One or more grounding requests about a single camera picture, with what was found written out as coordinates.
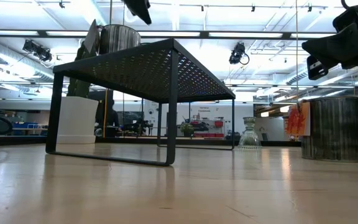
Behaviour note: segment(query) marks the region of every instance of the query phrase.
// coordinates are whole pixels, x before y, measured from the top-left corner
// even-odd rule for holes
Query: cylindrical metal container
[[[140,45],[140,34],[123,25],[104,26],[100,34],[99,54],[117,52]]]
[[[303,136],[302,157],[358,162],[358,97],[309,100],[310,136]]]

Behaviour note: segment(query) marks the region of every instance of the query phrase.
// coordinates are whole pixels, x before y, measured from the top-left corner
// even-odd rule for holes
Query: orange paper
[[[310,135],[310,103],[300,103],[290,107],[290,115],[286,128],[287,134],[296,136]]]

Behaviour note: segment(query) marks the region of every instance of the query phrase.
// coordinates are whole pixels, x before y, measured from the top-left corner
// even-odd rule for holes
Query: wooden floor
[[[0,223],[358,224],[358,163],[311,161],[300,149],[177,149],[172,167],[0,147]],[[60,151],[164,160],[128,144]]]

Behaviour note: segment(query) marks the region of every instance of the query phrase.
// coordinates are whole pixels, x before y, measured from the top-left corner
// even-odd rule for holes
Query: clear glass bottle
[[[244,119],[246,130],[242,133],[238,148],[242,150],[260,149],[262,146],[260,144],[258,134],[255,132],[254,129],[256,118],[245,117],[242,119]]]

